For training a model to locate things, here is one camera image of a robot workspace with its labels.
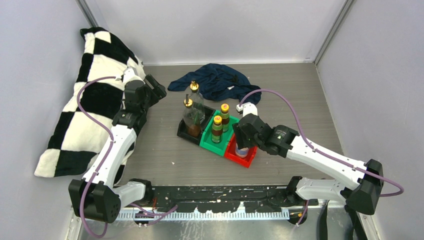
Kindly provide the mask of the spice jar perforated lid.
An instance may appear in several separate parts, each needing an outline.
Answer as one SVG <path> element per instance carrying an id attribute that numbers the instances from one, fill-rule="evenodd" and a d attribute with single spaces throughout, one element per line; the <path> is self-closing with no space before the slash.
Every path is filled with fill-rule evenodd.
<path id="1" fill-rule="evenodd" d="M 235 147 L 235 154 L 239 157 L 239 158 L 246 158 L 248 153 L 249 153 L 249 148 L 245 147 L 245 148 L 241 148 L 239 149 L 237 146 Z"/>

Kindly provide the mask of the sauce bottle yellow cap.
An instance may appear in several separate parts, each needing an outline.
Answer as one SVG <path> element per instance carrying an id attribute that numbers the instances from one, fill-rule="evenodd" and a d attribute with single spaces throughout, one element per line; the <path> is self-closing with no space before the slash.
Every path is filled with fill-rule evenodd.
<path id="1" fill-rule="evenodd" d="M 222 130 L 223 132 L 227 132 L 230 125 L 230 114 L 229 114 L 230 106 L 227 103 L 223 103 L 220 107 L 220 115 L 222 118 Z"/>
<path id="2" fill-rule="evenodd" d="M 213 124 L 211 127 L 211 140 L 214 143 L 220 143 L 222 141 L 222 134 L 223 134 L 222 117 L 220 115 L 216 115 L 213 118 Z"/>

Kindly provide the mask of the clear glass cruet gold spout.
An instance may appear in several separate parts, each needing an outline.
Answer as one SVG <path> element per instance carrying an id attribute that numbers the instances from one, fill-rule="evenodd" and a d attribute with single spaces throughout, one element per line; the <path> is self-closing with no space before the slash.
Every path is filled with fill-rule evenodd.
<path id="1" fill-rule="evenodd" d="M 196 81 L 192 80 L 189 88 L 191 90 L 189 98 L 193 101 L 193 107 L 198 110 L 199 122 L 202 124 L 206 115 L 204 108 L 204 98 L 203 95 L 199 92 L 200 85 Z"/>

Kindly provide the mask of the brown oil cruet gold spout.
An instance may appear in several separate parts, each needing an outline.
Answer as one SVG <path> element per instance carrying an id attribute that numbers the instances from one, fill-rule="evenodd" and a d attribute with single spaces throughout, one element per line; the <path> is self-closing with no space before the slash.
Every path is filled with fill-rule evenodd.
<path id="1" fill-rule="evenodd" d="M 195 104 L 189 94 L 187 93 L 183 101 L 184 111 L 183 111 L 183 120 L 187 129 L 187 133 L 197 138 L 201 133 L 201 123 L 200 123 L 200 114 L 199 110 L 195 107 Z"/>

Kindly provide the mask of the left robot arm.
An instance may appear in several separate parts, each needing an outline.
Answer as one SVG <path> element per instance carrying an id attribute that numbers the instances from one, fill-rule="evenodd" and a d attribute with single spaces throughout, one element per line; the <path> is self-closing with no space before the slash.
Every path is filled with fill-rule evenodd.
<path id="1" fill-rule="evenodd" d="M 148 207 L 153 202 L 152 184 L 133 178 L 114 187 L 120 165 L 147 121 L 150 107 L 166 97 L 166 89 L 148 74 L 144 80 L 126 76 L 123 106 L 115 115 L 103 149 L 81 180 L 73 179 L 68 191 L 74 213 L 81 219 L 111 224 L 121 208 L 134 202 Z"/>

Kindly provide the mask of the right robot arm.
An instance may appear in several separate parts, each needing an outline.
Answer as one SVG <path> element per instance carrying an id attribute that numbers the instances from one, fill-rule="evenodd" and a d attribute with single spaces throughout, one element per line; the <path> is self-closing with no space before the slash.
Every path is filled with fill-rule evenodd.
<path id="1" fill-rule="evenodd" d="M 309 165 L 331 177 L 310 179 L 294 176 L 283 190 L 283 199 L 288 205 L 299 205 L 306 200 L 330 200 L 344 203 L 356 212 L 373 215 L 381 196 L 384 182 L 383 166 L 374 159 L 368 162 L 347 159 L 336 154 L 341 161 L 310 147 L 312 141 L 304 140 L 294 129 L 284 125 L 270 127 L 259 116 L 247 114 L 232 125 L 236 143 L 241 148 L 258 147 L 272 156 L 280 156 Z"/>

